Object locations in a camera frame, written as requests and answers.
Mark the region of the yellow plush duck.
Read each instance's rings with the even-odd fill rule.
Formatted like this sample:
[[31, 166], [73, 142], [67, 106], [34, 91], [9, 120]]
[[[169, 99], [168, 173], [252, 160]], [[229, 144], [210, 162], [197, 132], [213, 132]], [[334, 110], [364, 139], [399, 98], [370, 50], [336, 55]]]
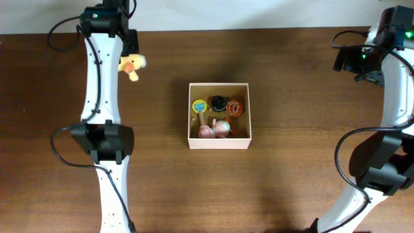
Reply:
[[137, 70], [146, 66], [146, 57], [140, 54], [130, 54], [128, 56], [121, 56], [118, 64], [118, 72], [124, 72], [128, 75], [132, 82], [139, 80]]

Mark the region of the yellow rattle drum toy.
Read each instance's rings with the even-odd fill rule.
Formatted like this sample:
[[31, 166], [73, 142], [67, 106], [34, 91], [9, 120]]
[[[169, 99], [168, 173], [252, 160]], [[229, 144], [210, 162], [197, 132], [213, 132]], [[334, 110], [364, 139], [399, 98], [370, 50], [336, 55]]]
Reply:
[[207, 110], [207, 103], [204, 100], [194, 100], [191, 105], [192, 110], [197, 113], [200, 126], [205, 125], [204, 112]]

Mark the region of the black round cap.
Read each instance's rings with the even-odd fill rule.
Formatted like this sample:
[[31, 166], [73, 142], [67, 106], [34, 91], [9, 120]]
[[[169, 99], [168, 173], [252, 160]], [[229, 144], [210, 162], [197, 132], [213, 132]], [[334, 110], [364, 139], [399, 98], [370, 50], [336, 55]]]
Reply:
[[211, 100], [211, 108], [216, 112], [221, 112], [226, 109], [227, 99], [223, 96], [213, 96]]

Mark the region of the orange round toy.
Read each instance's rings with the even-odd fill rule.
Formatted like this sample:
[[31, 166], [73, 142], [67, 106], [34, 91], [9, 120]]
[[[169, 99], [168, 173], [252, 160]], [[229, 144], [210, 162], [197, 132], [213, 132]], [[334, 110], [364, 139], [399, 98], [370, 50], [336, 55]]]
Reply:
[[238, 117], [243, 112], [243, 105], [237, 100], [231, 100], [226, 105], [226, 112], [231, 117]]

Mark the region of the pink pig toy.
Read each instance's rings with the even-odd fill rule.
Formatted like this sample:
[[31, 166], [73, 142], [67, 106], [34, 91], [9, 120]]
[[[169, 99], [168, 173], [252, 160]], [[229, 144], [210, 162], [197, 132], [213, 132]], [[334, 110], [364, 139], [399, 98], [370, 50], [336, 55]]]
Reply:
[[199, 128], [198, 137], [200, 139], [227, 139], [230, 134], [235, 135], [235, 131], [230, 126], [230, 120], [212, 121], [212, 127], [204, 124]]

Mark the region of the white cardboard box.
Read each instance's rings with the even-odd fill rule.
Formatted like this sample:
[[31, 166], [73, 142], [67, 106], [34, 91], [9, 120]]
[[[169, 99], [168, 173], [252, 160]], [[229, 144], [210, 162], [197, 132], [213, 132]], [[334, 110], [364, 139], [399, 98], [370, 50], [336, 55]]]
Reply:
[[[241, 114], [230, 116], [226, 111], [216, 112], [211, 109], [215, 96], [241, 103]], [[205, 124], [212, 125], [212, 120], [228, 119], [232, 132], [225, 139], [200, 139], [198, 114], [192, 110], [192, 103], [204, 100], [208, 107], [203, 113]], [[252, 140], [252, 123], [250, 114], [250, 93], [247, 83], [190, 83], [188, 89], [187, 139], [191, 150], [196, 149], [240, 149], [249, 147]]]

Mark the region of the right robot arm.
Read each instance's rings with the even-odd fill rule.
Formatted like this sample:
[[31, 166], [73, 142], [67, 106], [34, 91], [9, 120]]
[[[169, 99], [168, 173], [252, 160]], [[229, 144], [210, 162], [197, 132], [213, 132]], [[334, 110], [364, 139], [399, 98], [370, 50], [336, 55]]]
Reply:
[[381, 125], [338, 141], [334, 163], [347, 185], [307, 232], [353, 232], [377, 204], [413, 185], [413, 9], [385, 9], [361, 36], [359, 45], [331, 43], [339, 50], [333, 69], [384, 88]]

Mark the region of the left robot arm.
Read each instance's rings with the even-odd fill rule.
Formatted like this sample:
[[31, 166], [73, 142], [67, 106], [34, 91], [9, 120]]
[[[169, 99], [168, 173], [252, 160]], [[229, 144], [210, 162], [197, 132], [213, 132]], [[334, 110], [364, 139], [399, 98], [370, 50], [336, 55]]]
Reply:
[[102, 223], [100, 232], [135, 232], [127, 205], [127, 168], [134, 148], [131, 127], [121, 123], [118, 74], [132, 82], [146, 66], [137, 32], [129, 28], [136, 1], [103, 1], [80, 15], [87, 49], [87, 89], [81, 122], [72, 138], [90, 156], [98, 176]]

